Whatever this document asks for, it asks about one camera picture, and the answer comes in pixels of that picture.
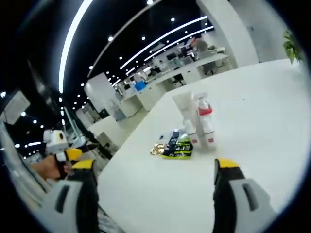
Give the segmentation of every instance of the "blue container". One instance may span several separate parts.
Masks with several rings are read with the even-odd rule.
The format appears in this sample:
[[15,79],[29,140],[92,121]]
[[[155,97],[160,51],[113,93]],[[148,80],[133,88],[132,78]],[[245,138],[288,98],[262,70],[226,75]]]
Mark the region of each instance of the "blue container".
[[135,84],[135,88],[136,88],[137,91],[141,91],[145,87],[146,87],[146,84],[145,84],[144,81],[140,81],[140,82]]

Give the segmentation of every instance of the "potted plant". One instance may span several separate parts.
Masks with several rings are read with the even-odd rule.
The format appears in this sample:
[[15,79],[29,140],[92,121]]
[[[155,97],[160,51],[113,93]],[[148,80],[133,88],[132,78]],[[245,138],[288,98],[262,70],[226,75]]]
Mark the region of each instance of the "potted plant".
[[293,63],[294,59],[296,59],[298,62],[302,61],[302,49],[293,33],[289,30],[286,30],[283,37],[286,39],[286,41],[283,43],[283,47],[291,61],[291,64]]

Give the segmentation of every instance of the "floor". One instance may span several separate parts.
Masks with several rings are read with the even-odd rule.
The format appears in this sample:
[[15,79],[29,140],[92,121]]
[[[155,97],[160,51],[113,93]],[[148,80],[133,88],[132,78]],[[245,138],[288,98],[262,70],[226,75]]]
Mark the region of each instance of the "floor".
[[[215,74],[220,74],[230,70],[228,63],[224,62],[222,67],[219,67]],[[124,129],[126,133],[126,139],[132,134],[136,127],[142,122],[142,120],[147,116],[148,112],[144,108],[141,108],[134,116],[127,118],[125,120],[119,121],[119,125]]]

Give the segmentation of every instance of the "black ceiling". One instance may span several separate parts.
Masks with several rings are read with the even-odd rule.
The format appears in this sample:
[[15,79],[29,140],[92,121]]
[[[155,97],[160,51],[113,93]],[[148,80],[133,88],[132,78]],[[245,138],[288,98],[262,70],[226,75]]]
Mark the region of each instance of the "black ceiling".
[[[27,110],[28,117],[21,118],[17,126],[9,129],[15,143],[40,140],[43,130],[38,128],[39,125],[52,127],[61,119],[38,94],[27,60],[47,87],[57,93],[63,45],[82,2],[11,0],[4,6],[1,21],[5,22],[6,36],[0,41],[1,51],[4,51],[1,55],[0,92],[10,93],[20,88],[31,102]],[[87,81],[89,66],[108,43],[108,37],[114,35],[145,6],[146,0],[94,0],[90,5],[75,33],[66,63],[64,97],[71,107],[75,101],[78,107],[87,101],[81,83]],[[10,15],[10,18],[3,16],[4,13]],[[95,66],[91,77],[109,71],[110,75],[125,78],[125,70],[132,68],[135,60],[142,65],[143,59],[149,56],[149,50],[120,70],[120,66],[129,58],[173,28],[201,16],[195,0],[163,0],[136,19],[113,41]],[[191,33],[201,28],[201,22],[197,22],[185,30]],[[164,43],[183,37],[185,30],[168,36]],[[146,37],[145,41],[141,40],[142,36]],[[32,118],[38,120],[37,125],[32,124]]]

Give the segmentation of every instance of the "gold foil wrapper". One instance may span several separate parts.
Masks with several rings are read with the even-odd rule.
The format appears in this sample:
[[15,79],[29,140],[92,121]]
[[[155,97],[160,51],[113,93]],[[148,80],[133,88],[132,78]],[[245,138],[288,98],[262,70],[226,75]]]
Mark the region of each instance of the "gold foil wrapper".
[[151,149],[150,154],[152,155],[162,155],[164,152],[166,144],[155,144]]

